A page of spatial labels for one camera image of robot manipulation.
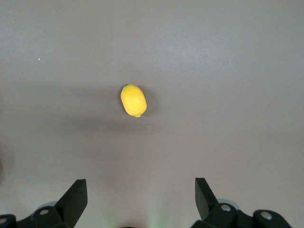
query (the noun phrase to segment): lemon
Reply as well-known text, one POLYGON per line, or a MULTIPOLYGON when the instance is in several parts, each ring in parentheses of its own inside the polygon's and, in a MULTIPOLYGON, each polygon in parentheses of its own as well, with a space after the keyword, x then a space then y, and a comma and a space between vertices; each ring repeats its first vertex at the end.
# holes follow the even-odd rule
POLYGON ((120 93, 125 111, 135 117, 140 117, 147 109, 146 98, 140 88, 135 85, 126 85, 120 93))

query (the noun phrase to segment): yellow lemon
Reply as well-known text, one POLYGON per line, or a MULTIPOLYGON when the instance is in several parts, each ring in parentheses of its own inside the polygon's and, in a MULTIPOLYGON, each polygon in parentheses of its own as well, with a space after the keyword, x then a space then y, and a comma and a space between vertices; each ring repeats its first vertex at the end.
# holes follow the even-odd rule
POLYGON ((140 117, 147 109, 146 98, 140 88, 135 85, 126 85, 120 93, 125 111, 135 117, 140 117))

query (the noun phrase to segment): gray surface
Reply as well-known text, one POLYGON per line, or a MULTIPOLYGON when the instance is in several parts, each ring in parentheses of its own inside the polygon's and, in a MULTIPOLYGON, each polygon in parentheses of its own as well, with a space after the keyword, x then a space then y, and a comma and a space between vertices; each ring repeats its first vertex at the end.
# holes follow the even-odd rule
POLYGON ((76 227, 188 228, 194 178, 304 227, 304 2, 1 1, 0 213, 86 178, 76 227), (147 112, 128 116, 136 84, 147 112))

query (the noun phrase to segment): gray table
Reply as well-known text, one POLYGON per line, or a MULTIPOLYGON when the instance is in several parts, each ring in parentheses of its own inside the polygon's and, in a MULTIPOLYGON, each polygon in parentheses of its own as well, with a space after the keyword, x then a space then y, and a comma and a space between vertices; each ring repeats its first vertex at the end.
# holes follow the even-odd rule
POLYGON ((188 228, 194 179, 304 226, 304 3, 1 1, 0 213, 86 178, 76 225, 188 228), (145 93, 128 116, 125 84, 145 93))

